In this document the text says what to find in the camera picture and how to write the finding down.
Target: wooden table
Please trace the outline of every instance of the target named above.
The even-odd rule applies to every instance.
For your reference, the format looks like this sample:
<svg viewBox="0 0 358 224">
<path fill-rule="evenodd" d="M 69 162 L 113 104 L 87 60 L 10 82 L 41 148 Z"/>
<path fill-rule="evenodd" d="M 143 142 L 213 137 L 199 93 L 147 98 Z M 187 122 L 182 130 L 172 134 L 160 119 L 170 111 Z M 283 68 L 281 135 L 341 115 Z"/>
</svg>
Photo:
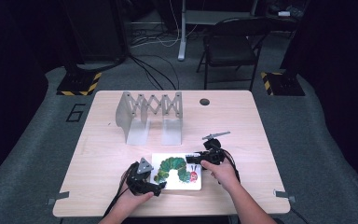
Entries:
<svg viewBox="0 0 358 224">
<path fill-rule="evenodd" d="M 269 141 L 249 91 L 182 91 L 183 133 L 181 146 L 161 144 L 161 113 L 151 119 L 144 146 L 125 144 L 124 133 L 116 125 L 115 115 L 123 91 L 98 91 L 79 137 L 74 156 L 60 192 L 70 191 L 69 198 L 56 202 L 56 217 L 101 217 L 113 197 L 121 175 L 135 161 L 152 153 L 195 152 L 205 150 L 202 137 L 230 131 L 218 137 L 222 148 L 231 153 L 240 172 L 241 183 L 269 214 L 290 210 L 287 199 L 277 198 L 274 190 L 284 191 L 282 180 L 271 153 Z M 131 91 L 147 99 L 176 91 Z M 210 100 L 201 105 L 200 99 Z M 236 214 L 226 191 L 202 172 L 201 190 L 163 190 L 142 204 L 132 217 L 216 216 Z"/>
</svg>

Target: caterpillar illustration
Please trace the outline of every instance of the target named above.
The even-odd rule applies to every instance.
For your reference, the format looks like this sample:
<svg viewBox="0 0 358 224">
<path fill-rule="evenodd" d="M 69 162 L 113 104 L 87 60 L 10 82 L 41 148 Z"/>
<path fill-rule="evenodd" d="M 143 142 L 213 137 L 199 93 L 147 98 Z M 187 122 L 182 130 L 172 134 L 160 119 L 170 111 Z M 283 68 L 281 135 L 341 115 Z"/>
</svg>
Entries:
<svg viewBox="0 0 358 224">
<path fill-rule="evenodd" d="M 185 183 L 190 182 L 190 172 L 186 170 L 186 161 L 180 157 L 169 157 L 161 162 L 157 175 L 154 176 L 156 183 L 162 183 L 168 178 L 170 170 L 177 170 L 179 180 Z"/>
</svg>

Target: hand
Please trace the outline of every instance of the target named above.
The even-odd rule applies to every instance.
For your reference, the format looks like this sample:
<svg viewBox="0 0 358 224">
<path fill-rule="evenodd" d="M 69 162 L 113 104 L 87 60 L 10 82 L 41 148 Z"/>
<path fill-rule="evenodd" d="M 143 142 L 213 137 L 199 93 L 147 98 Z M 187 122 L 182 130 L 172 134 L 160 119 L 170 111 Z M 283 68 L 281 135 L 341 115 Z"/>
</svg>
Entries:
<svg viewBox="0 0 358 224">
<path fill-rule="evenodd" d="M 208 161 L 201 161 L 201 165 L 211 171 L 213 176 L 223 186 L 223 189 L 229 191 L 235 184 L 240 184 L 235 176 L 234 168 L 227 158 L 220 165 L 212 164 Z"/>
<path fill-rule="evenodd" d="M 124 221 L 139 205 L 147 202 L 154 196 L 153 192 L 146 194 L 134 195 L 124 181 L 123 187 L 120 192 L 121 196 L 118 198 L 115 205 L 110 210 L 109 214 L 101 220 L 100 224 L 109 223 L 117 224 Z"/>
</svg>

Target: person's right hand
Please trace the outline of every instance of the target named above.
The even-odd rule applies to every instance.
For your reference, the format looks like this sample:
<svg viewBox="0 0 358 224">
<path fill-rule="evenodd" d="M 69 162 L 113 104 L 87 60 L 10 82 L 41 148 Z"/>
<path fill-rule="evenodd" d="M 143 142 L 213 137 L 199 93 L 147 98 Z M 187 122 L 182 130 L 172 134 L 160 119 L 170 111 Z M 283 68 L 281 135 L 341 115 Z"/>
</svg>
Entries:
<svg viewBox="0 0 358 224">
<path fill-rule="evenodd" d="M 211 176 L 213 176 L 222 187 L 229 191 L 230 187 L 234 187 L 236 184 L 240 184 L 237 177 L 235 176 L 234 168 L 231 163 L 229 163 L 228 159 L 225 158 L 220 165 L 212 164 L 208 161 L 201 161 L 201 165 L 210 170 Z"/>
</svg>

